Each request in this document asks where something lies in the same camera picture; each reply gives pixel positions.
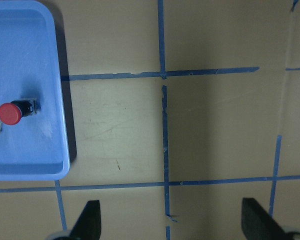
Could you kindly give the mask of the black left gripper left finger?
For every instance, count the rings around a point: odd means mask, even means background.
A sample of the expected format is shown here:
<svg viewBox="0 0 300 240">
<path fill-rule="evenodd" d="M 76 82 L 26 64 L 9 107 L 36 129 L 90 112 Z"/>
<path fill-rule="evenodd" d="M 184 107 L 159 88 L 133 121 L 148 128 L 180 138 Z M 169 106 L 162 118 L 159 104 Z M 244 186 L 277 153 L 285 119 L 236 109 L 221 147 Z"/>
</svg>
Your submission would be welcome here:
<svg viewBox="0 0 300 240">
<path fill-rule="evenodd" d="M 72 231 L 71 240 L 99 240 L 101 237 L 101 206 L 99 200 L 89 200 Z"/>
</svg>

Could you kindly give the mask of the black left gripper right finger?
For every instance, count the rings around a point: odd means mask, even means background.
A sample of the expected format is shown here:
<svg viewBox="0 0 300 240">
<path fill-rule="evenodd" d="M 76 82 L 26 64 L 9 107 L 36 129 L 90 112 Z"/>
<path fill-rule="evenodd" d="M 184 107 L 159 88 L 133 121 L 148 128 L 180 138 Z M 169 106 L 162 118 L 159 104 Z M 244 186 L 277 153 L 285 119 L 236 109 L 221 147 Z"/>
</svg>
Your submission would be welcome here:
<svg viewBox="0 0 300 240">
<path fill-rule="evenodd" d="M 289 236 L 254 198 L 241 202 L 241 229 L 247 240 L 289 240 Z"/>
</svg>

